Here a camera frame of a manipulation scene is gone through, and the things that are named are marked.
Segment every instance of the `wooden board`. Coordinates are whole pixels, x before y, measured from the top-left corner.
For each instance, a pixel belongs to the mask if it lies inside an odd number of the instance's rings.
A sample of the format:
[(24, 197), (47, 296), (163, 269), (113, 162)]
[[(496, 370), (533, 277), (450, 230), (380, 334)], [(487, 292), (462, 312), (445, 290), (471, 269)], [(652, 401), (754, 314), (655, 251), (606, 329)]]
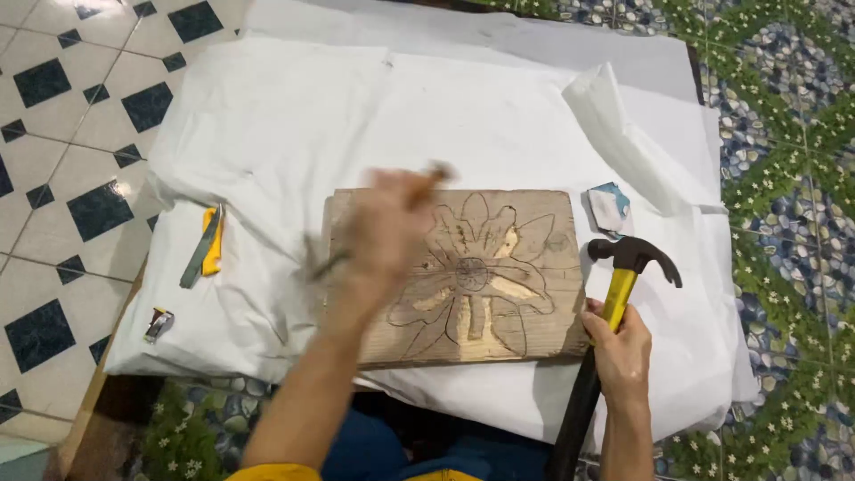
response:
[[(327, 202), (329, 249), (360, 189)], [(374, 323), (361, 368), (533, 359), (588, 344), (569, 196), (555, 191), (439, 191), (435, 225), (403, 291)]]

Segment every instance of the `hammer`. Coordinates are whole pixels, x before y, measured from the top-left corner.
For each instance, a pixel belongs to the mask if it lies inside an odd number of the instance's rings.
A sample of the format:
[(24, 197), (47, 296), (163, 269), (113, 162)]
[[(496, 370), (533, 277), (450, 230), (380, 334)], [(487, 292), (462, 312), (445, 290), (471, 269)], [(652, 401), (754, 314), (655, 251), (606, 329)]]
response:
[[(617, 332), (617, 328), (620, 327), (623, 311), (629, 301), (629, 293), (632, 292), (635, 280), (644, 271), (648, 262), (652, 260), (658, 262), (668, 282), (678, 288), (683, 285), (680, 272), (677, 271), (674, 262), (646, 240), (630, 236), (622, 237), (617, 242), (595, 239), (588, 243), (587, 251), (594, 262), (602, 258), (615, 258), (615, 272), (611, 276), (609, 293), (605, 296), (603, 306), (603, 319), (609, 323), (612, 332)], [(593, 345), (591, 345), (585, 351), (579, 376), (573, 384), (567, 410), (564, 412), (561, 430), (558, 431), (555, 447), (552, 448), (546, 463), (545, 478), (547, 480), (573, 479), (579, 453), (599, 400), (599, 392), (599, 376), (597, 376)]]

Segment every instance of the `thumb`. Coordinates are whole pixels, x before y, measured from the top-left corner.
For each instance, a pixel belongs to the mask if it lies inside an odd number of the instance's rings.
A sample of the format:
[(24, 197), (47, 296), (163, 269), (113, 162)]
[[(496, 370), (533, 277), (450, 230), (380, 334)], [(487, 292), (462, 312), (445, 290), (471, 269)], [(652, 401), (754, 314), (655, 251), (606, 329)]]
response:
[(605, 322), (605, 319), (593, 312), (583, 312), (581, 314), (581, 318), (588, 334), (591, 335), (597, 343), (605, 342), (615, 335), (615, 333), (611, 332), (611, 329), (609, 329), (609, 323)]

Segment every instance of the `blue pants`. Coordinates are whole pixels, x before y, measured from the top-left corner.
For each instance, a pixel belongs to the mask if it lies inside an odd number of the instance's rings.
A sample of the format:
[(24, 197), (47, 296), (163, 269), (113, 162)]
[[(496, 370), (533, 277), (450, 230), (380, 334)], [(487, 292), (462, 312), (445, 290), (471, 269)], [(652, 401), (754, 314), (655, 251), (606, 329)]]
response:
[(398, 481), (453, 469), (474, 478), (543, 478), (549, 454), (542, 443), (478, 425), (460, 436), (444, 456), (410, 464), (394, 431), (380, 419), (351, 409), (321, 469), (325, 481)]

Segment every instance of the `flower drawing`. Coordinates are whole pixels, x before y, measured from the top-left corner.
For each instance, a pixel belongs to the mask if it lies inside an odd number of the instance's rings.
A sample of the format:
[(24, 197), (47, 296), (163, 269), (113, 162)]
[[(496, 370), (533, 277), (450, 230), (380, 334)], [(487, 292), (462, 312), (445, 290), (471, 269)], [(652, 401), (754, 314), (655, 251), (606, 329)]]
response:
[(421, 325), (404, 358), (425, 352), (442, 336), (462, 354), (525, 356), (523, 315), (555, 309), (544, 277), (531, 264), (543, 254), (555, 216), (521, 223), (510, 205), (491, 215), (484, 196), (472, 193), (459, 212), (438, 205), (433, 219), (425, 238), (430, 254), (386, 314), (393, 326)]

